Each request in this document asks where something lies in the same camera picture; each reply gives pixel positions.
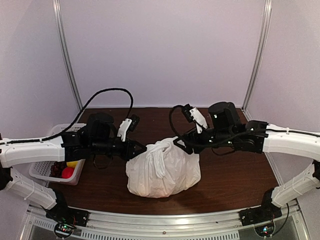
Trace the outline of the white plastic bag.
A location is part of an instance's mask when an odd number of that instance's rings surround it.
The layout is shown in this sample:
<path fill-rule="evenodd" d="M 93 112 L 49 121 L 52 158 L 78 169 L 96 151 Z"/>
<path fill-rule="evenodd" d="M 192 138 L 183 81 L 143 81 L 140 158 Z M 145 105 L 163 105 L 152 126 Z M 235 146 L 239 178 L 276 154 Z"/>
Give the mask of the white plastic bag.
<path fill-rule="evenodd" d="M 126 163 L 127 189 L 146 198 L 167 198 L 201 180 L 200 156 L 174 145 L 175 137 L 148 144 L 147 150 Z"/>

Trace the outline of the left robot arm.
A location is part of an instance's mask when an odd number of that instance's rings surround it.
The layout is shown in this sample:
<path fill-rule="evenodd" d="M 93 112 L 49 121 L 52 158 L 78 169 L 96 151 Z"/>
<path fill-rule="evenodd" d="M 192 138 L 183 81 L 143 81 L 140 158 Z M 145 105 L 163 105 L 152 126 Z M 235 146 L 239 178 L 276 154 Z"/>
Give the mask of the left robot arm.
<path fill-rule="evenodd" d="M 74 224 L 77 218 L 61 192 L 34 182 L 14 166 L 47 161 L 67 163 L 91 156 L 116 156 L 129 161 L 147 150 L 145 145 L 127 137 L 139 121 L 138 116 L 132 115 L 116 128 L 114 118 L 100 112 L 91 114 L 77 131 L 71 131 L 69 125 L 43 138 L 4 138 L 0 141 L 0 188 L 38 204 L 57 223 Z"/>

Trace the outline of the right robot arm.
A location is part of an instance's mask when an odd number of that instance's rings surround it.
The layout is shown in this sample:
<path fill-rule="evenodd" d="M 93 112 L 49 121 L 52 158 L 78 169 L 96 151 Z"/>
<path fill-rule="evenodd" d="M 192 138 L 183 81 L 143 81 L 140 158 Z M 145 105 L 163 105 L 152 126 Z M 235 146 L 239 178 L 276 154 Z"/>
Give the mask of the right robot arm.
<path fill-rule="evenodd" d="M 178 133 L 170 119 L 171 130 L 177 138 L 174 145 L 187 154 L 199 154 L 204 149 L 231 148 L 231 152 L 280 153 L 312 159 L 312 163 L 288 182 L 267 190 L 258 207 L 239 212 L 243 226 L 272 221 L 282 216 L 281 209 L 290 201 L 320 187 L 320 134 L 250 120 L 242 123 L 232 102 L 217 102 L 208 108 L 212 125 L 196 108 L 189 104 L 174 106 L 180 109 L 195 127 Z"/>

